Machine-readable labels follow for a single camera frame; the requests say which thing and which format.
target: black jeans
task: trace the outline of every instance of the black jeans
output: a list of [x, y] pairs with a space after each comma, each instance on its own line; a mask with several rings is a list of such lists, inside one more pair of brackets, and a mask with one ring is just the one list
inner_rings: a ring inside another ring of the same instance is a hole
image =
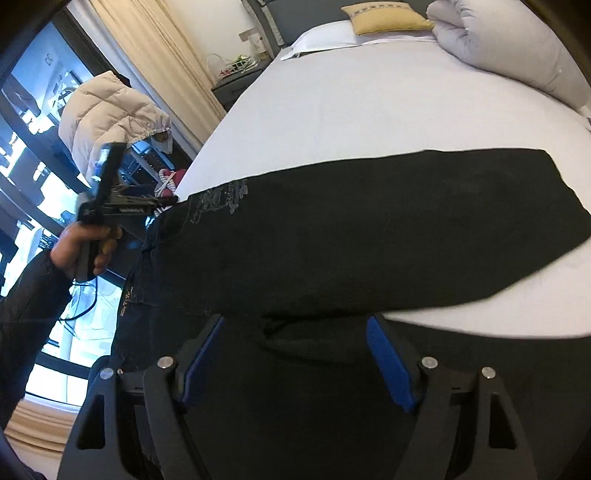
[[[187, 416], [214, 480], [391, 478], [414, 419], [389, 400], [366, 314], [488, 297], [590, 235], [589, 214], [542, 151], [427, 151], [233, 181], [152, 225], [111, 363], [146, 368], [222, 313], [215, 373]], [[591, 424], [576, 341], [400, 328], [451, 367], [495, 367], [540, 478], [564, 469]]]

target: gray headboard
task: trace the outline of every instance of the gray headboard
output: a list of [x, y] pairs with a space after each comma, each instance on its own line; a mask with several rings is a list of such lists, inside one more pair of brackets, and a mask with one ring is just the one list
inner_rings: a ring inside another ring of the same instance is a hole
[[[425, 15], [433, 0], [407, 0], [415, 12]], [[268, 47], [276, 55], [282, 46], [291, 45], [302, 33], [329, 22], [349, 17], [340, 8], [363, 0], [242, 0], [256, 17]]]

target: yellow pillow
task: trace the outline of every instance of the yellow pillow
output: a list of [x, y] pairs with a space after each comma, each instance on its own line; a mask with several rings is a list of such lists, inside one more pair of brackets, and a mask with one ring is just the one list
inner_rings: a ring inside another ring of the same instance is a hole
[[341, 10], [350, 16], [355, 35], [433, 28], [432, 22], [402, 2], [367, 2], [349, 5]]

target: black jacket sleeve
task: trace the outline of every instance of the black jacket sleeve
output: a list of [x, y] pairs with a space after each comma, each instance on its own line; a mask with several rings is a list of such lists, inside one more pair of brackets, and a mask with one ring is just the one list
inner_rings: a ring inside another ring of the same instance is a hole
[[0, 301], [0, 429], [4, 430], [25, 387], [35, 359], [70, 297], [72, 281], [37, 255]]

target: white bed sheet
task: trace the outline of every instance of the white bed sheet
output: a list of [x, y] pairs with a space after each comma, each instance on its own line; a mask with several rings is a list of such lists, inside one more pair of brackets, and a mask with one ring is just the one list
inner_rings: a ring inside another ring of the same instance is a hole
[[[420, 150], [546, 150], [591, 209], [591, 132], [557, 100], [405, 41], [275, 61], [239, 98], [185, 175], [181, 200], [230, 180]], [[502, 337], [591, 335], [591, 242], [499, 294], [393, 312], [411, 323]]]

